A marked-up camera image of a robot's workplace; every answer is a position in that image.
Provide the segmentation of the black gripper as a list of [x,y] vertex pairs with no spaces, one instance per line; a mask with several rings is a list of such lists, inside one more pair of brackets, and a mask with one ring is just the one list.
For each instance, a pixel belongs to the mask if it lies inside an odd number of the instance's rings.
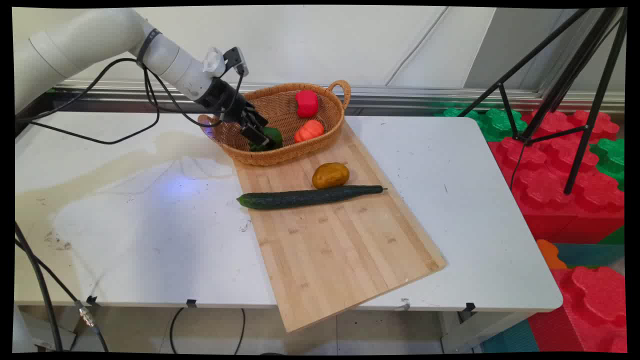
[[220,117],[224,123],[242,125],[240,134],[247,139],[250,150],[272,150],[275,148],[274,139],[262,130],[267,126],[268,121],[238,89],[233,88],[225,80],[212,79],[208,89],[197,98],[196,104]]

